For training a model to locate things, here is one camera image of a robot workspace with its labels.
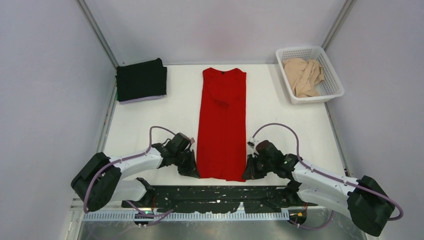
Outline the red t-shirt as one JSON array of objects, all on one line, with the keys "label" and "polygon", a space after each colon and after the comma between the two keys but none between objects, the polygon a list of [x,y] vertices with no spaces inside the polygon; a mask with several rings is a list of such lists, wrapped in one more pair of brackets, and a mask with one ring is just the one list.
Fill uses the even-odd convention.
[{"label": "red t-shirt", "polygon": [[200,177],[241,182],[247,164],[247,74],[210,67],[202,76],[196,154]]}]

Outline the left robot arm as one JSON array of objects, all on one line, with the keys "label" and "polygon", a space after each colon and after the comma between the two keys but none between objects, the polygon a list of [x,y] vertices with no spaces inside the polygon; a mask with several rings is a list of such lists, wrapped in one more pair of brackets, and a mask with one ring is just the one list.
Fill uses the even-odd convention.
[{"label": "left robot arm", "polygon": [[155,198],[154,188],[143,178],[127,178],[147,171],[175,165],[181,176],[199,178],[192,140],[177,133],[164,143],[153,143],[145,151],[125,157],[109,157],[98,152],[70,183],[87,212],[95,212],[109,202],[129,202],[148,207]]}]

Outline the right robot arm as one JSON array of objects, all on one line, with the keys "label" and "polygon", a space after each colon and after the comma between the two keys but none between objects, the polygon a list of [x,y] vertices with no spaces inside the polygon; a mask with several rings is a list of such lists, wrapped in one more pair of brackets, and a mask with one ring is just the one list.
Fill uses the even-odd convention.
[{"label": "right robot arm", "polygon": [[387,194],[371,177],[341,176],[315,167],[295,154],[283,154],[273,143],[249,141],[244,180],[263,179],[272,172],[288,179],[285,198],[291,205],[315,204],[348,217],[363,232],[378,237],[395,210]]}]

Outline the folded black t-shirt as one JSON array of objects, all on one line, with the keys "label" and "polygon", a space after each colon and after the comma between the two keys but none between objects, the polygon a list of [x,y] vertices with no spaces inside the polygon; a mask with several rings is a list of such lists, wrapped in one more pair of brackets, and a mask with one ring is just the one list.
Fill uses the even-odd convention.
[{"label": "folded black t-shirt", "polygon": [[167,95],[167,72],[160,58],[117,67],[117,100]]}]

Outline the beige t-shirt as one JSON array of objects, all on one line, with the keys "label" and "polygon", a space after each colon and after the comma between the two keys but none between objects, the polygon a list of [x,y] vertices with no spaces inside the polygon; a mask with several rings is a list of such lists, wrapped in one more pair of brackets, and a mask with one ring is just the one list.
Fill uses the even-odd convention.
[{"label": "beige t-shirt", "polygon": [[289,58],[282,65],[295,97],[320,96],[315,87],[325,80],[325,75],[322,65],[316,59]]}]

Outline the white plastic basket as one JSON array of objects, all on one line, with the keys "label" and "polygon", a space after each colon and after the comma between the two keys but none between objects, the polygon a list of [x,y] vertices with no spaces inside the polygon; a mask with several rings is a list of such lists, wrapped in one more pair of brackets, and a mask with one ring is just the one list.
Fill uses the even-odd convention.
[{"label": "white plastic basket", "polygon": [[[331,99],[341,97],[345,93],[343,85],[331,64],[326,52],[320,46],[298,46],[277,49],[275,52],[278,65],[280,67],[285,89],[290,97],[293,105],[325,103]],[[311,59],[316,60],[322,66],[323,82],[314,86],[319,94],[318,96],[297,97],[291,90],[287,73],[284,70],[283,61],[288,59],[299,58],[305,61]]]}]

